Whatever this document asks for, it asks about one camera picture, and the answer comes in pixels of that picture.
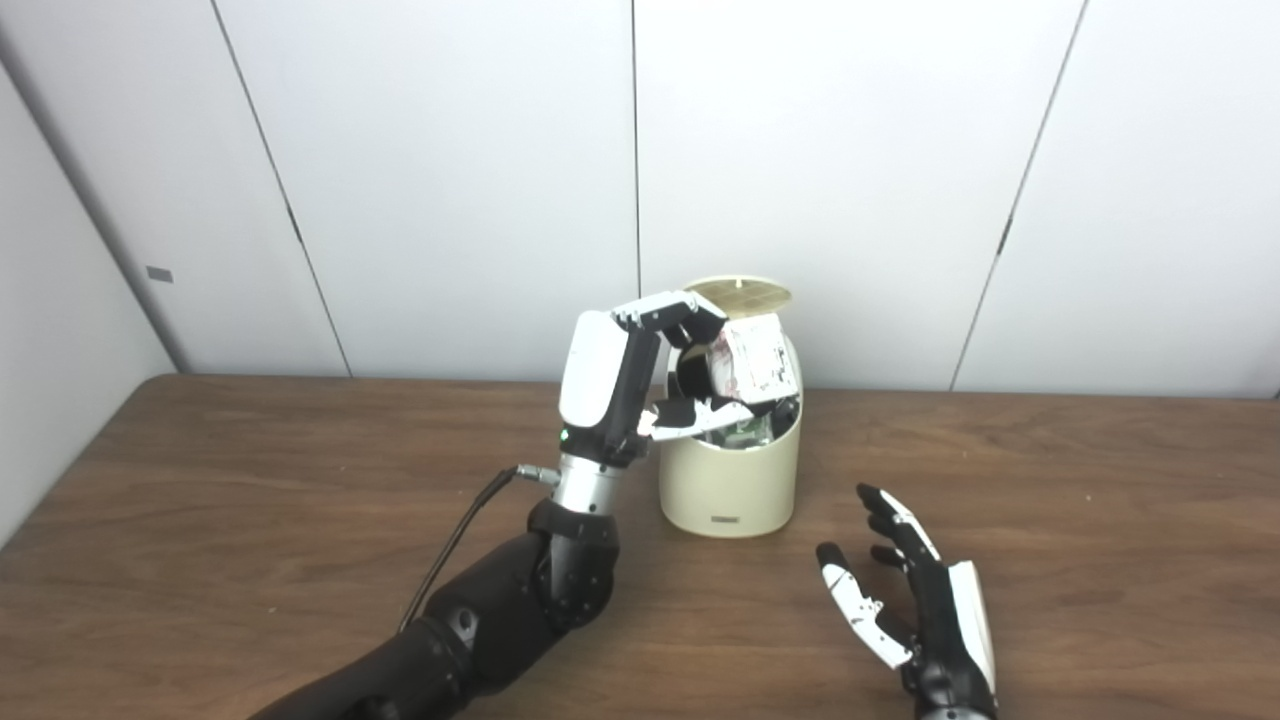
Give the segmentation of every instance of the robotic finger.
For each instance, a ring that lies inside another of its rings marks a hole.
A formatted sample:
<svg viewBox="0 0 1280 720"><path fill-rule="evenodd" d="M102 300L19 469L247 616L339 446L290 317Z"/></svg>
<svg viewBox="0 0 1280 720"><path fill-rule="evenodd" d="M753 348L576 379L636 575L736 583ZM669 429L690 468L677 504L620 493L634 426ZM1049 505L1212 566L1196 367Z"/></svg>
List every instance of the robotic finger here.
<svg viewBox="0 0 1280 720"><path fill-rule="evenodd" d="M915 655L914 630L884 610L883 602L863 593L840 546L819 544L818 565L831 597L854 633L890 667L897 670L906 665Z"/></svg>

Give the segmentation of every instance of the gold lid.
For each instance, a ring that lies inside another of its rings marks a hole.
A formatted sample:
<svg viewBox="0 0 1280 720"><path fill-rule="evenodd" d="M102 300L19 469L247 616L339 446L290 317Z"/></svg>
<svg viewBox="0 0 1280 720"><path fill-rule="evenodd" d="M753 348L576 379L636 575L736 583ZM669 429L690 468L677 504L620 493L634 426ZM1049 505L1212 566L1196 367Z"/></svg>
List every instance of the gold lid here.
<svg viewBox="0 0 1280 720"><path fill-rule="evenodd" d="M717 275L685 287L716 304L731 320L777 313L791 301L791 291L751 275Z"/></svg>

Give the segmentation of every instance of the fingertip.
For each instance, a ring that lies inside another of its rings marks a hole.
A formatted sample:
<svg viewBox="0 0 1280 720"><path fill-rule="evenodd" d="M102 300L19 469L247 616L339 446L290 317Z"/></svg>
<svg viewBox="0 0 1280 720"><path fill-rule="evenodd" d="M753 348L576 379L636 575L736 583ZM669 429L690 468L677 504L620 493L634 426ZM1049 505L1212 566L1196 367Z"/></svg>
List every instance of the fingertip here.
<svg viewBox="0 0 1280 720"><path fill-rule="evenodd" d="M819 568L835 565L836 568L841 568L844 570L849 569L849 561L845 559L844 551L841 551L840 546L833 542L824 542L819 544L817 555Z"/></svg>

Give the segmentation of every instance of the robotic hand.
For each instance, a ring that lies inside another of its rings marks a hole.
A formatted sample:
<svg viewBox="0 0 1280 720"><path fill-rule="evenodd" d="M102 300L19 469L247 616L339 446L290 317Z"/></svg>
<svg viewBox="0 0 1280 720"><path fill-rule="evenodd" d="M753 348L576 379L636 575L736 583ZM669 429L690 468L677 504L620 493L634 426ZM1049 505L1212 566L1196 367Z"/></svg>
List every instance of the robotic hand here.
<svg viewBox="0 0 1280 720"><path fill-rule="evenodd" d="M252 720L443 720L472 697L502 691L570 630L594 620L613 591L613 492L623 470L653 441L700 434L767 410L719 398L645 406L658 334L682 348L710 342L724 322L724 313L695 292L584 313L561 387L559 470L520 465L499 473L445 543L399 632ZM527 532L428 597L470 519L515 477L556 489L532 509Z"/></svg>
<svg viewBox="0 0 1280 720"><path fill-rule="evenodd" d="M973 562L943 565L915 515L890 493L859 483L868 524L896 547L872 546L878 562L906 573L918 629L863 593L835 543L818 546L818 565L854 633L915 697L916 720L996 720L996 666Z"/></svg>

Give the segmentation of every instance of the wooden table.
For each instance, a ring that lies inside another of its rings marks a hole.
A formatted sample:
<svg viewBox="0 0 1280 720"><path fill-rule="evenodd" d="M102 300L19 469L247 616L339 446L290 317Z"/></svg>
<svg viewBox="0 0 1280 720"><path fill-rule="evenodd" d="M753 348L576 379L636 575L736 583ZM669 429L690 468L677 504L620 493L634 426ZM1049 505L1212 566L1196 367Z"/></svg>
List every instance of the wooden table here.
<svg viewBox="0 0 1280 720"><path fill-rule="evenodd" d="M550 384L165 377L0 553L0 717L241 720L388 635L474 493L556 464ZM1280 716L1280 404L812 392L791 524L663 520L657 460L618 502L607 612L465 717L906 720L813 559L860 551L888 488L974 559L1005 719ZM445 575L520 533L512 484Z"/></svg>

